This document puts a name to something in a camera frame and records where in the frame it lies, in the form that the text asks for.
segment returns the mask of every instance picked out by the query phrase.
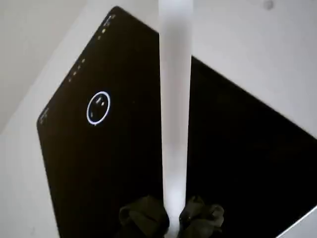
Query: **black device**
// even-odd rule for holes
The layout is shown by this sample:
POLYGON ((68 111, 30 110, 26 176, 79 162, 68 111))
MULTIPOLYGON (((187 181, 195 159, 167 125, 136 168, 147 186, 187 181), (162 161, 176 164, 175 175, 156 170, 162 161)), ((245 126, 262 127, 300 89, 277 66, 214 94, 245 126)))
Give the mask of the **black device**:
MULTIPOLYGON (((159 35, 106 16, 37 121, 61 238, 111 237, 120 207, 162 200, 159 35)), ((192 58, 187 197, 225 237, 272 238, 317 203, 317 141, 192 58)))

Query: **black tablet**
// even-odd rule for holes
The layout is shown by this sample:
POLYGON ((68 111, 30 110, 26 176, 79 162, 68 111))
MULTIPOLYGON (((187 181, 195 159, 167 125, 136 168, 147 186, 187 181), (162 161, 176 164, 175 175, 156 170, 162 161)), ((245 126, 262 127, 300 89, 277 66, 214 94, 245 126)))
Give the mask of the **black tablet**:
MULTIPOLYGON (((111 237, 119 208, 162 199, 159 35, 113 8, 37 121, 61 238, 111 237)), ((317 203, 317 142, 192 59, 187 197, 225 237, 280 234, 317 203)))

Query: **white light stick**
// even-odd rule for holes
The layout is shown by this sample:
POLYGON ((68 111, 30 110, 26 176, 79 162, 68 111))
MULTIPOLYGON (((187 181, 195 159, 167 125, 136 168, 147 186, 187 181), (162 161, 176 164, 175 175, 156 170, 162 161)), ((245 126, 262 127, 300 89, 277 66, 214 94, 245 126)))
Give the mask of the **white light stick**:
POLYGON ((159 0, 163 192, 169 238, 177 237, 186 200, 192 11, 192 0, 159 0))

